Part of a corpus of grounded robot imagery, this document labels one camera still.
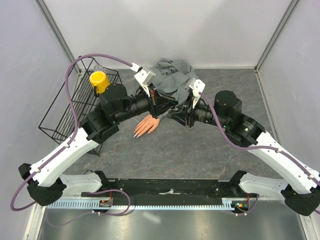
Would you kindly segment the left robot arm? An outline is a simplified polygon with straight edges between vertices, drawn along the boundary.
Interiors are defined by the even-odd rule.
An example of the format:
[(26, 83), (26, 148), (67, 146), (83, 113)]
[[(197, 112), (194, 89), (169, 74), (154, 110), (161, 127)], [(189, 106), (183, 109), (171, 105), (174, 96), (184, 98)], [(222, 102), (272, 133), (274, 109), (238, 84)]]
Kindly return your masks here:
[(110, 185), (102, 171), (88, 175), (64, 175), (64, 171), (87, 152), (95, 149), (119, 131), (119, 123), (149, 112), (159, 116), (175, 107), (178, 101), (150, 86), (149, 93), (141, 87), (136, 95), (128, 95), (123, 84), (109, 85), (99, 95), (99, 103), (79, 124), (77, 133), (42, 160), (22, 164), (18, 169), (27, 181), (27, 191), (41, 206), (56, 202), (61, 197), (95, 193), (106, 196)]

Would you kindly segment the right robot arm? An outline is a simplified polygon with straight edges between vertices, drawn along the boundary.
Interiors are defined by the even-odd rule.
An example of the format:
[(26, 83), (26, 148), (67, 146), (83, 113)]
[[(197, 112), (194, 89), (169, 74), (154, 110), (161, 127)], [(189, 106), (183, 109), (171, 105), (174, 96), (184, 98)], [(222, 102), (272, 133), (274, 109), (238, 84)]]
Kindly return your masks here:
[(283, 201), (294, 212), (309, 216), (320, 206), (320, 173), (285, 150), (266, 129), (242, 113), (242, 101), (229, 90), (219, 91), (214, 102), (202, 94), (196, 105), (193, 97), (169, 110), (183, 125), (195, 122), (217, 126), (227, 142), (247, 151), (276, 171), (281, 178), (268, 178), (239, 170), (229, 181), (235, 197), (256, 194)]

